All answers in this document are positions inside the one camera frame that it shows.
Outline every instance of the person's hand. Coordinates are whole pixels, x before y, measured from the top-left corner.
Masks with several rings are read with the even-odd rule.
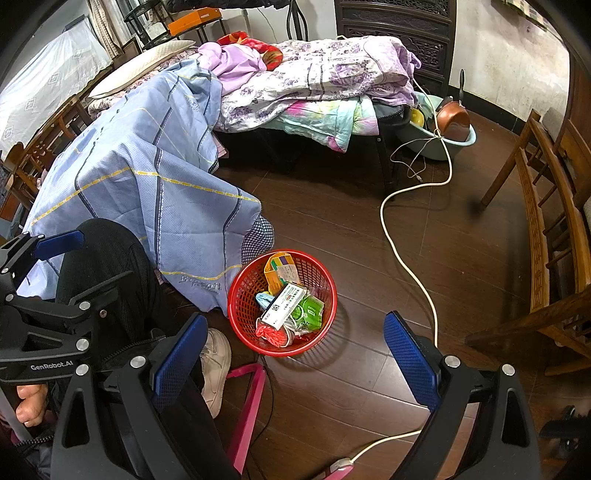
[[[47,385],[20,385],[17,387],[21,404],[17,407],[18,421],[25,427],[39,425],[45,416]]]

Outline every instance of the dark cloth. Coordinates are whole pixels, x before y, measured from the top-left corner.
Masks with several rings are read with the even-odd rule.
[[[78,227],[85,235],[84,247],[68,252],[61,265],[56,301],[68,303],[75,296],[115,275],[132,270],[139,279],[139,290],[120,301],[108,312],[101,328],[102,356],[132,342],[148,339],[157,327],[174,335],[182,324],[175,323],[161,293],[146,253],[127,228],[106,219],[87,220]],[[240,475],[223,450],[203,388],[201,362],[177,402],[164,409],[160,419],[177,452],[198,474],[198,480],[238,480]]]
[[[283,8],[290,0],[167,0],[166,10],[171,13],[193,10],[203,7],[212,8]]]

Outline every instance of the carved wooden panel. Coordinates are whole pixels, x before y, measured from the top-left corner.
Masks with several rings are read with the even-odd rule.
[[[350,0],[352,2],[371,2],[375,4],[394,5],[396,7],[412,8],[421,12],[449,17],[449,2],[447,0]]]
[[[413,15],[399,14],[388,10],[343,8],[344,20],[361,20],[396,27],[406,27],[417,31],[447,36],[449,24],[434,22]]]
[[[345,37],[391,35],[422,62],[417,80],[447,94],[456,31],[456,0],[335,0],[337,31]]]

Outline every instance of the red stuffed toy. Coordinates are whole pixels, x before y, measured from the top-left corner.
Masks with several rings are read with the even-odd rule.
[[[220,45],[230,45],[232,43],[239,43],[256,50],[261,54],[262,61],[267,65],[267,70],[275,70],[283,61],[283,53],[279,48],[264,43],[260,40],[250,38],[246,32],[238,31],[230,33],[225,37],[220,38],[217,43]]]

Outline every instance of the white power cable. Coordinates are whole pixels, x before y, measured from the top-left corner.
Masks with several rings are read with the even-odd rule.
[[[414,79],[413,79],[413,82],[415,83],[415,85],[417,85],[417,87],[425,95],[425,98],[427,99],[427,102],[429,103],[429,106],[431,107],[431,110],[433,111],[433,116],[434,116],[434,119],[435,119],[435,132],[434,132],[435,133],[435,137],[433,137],[430,140],[428,140],[427,142],[425,142],[425,145],[423,146],[423,148],[421,149],[421,151],[417,154],[417,156],[415,157],[414,160],[417,159],[417,157],[420,155],[420,153],[423,151],[423,149],[427,146],[427,144],[431,140],[434,140],[434,139],[438,138],[441,141],[441,144],[443,146],[443,149],[445,150],[445,154],[446,154],[446,157],[447,157],[447,162],[449,163],[449,176],[448,176],[448,178],[447,178],[446,181],[441,182],[441,183],[421,183],[419,185],[414,185],[412,187],[408,187],[406,189],[398,190],[397,192],[391,193],[382,202],[382,205],[379,208],[379,217],[380,217],[380,220],[382,221],[382,228],[384,229],[384,233],[386,234],[386,238],[388,239],[388,242],[390,242],[390,246],[392,247],[392,251],[394,252],[394,255],[396,256],[396,260],[398,260],[398,263],[400,263],[402,265],[402,267],[411,276],[411,278],[415,281],[415,283],[421,288],[421,290],[423,291],[423,294],[427,297],[427,301],[429,302],[429,306],[431,307],[431,312],[433,313],[433,343],[435,344],[435,346],[437,346],[437,337],[439,336],[439,327],[438,327],[438,323],[437,323],[437,311],[435,310],[435,305],[433,304],[433,301],[432,301],[431,297],[429,296],[429,294],[427,292],[427,289],[423,286],[423,284],[417,278],[417,276],[413,273],[413,271],[406,265],[406,263],[404,263],[404,261],[402,261],[402,258],[400,258],[400,255],[398,254],[398,251],[396,250],[396,246],[394,245],[394,242],[393,242],[392,238],[390,237],[390,234],[388,233],[388,228],[386,227],[386,223],[384,222],[384,206],[386,205],[386,203],[390,199],[394,198],[396,195],[398,195],[400,193],[411,192],[413,190],[421,189],[423,187],[441,187],[441,186],[447,185],[452,180],[452,159],[449,156],[449,152],[447,150],[447,145],[445,144],[445,142],[443,140],[443,137],[441,136],[441,131],[439,130],[439,125],[437,124],[437,115],[436,115],[436,112],[435,112],[435,107],[431,103],[431,99],[429,98],[429,96],[425,93],[425,90],[423,90],[423,87],[421,87],[417,83],[417,81],[414,80]],[[411,162],[410,166],[407,165],[407,167],[410,170],[412,170],[412,164],[413,164],[414,160]],[[381,443],[389,442],[390,440],[398,440],[398,439],[401,439],[401,438],[410,437],[412,435],[418,435],[421,432],[422,432],[422,428],[420,430],[415,430],[413,432],[401,433],[400,435],[394,435],[392,437],[386,437],[386,438],[383,438],[383,439],[380,439],[380,440],[376,440],[375,442],[370,443],[369,445],[367,445],[367,447],[365,447],[357,455],[355,455],[351,459],[351,462],[352,463],[355,463],[355,461],[358,460],[359,457],[361,457],[364,453],[370,451],[372,448],[374,448],[375,446],[380,445]]]

